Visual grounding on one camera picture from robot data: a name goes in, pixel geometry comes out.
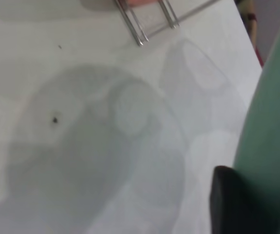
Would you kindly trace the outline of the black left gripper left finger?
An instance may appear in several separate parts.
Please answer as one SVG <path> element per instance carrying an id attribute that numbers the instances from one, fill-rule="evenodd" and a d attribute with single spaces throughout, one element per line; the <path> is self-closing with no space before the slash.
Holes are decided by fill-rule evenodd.
<path id="1" fill-rule="evenodd" d="M 209 206 L 213 234 L 279 234 L 280 177 L 217 166 Z"/>

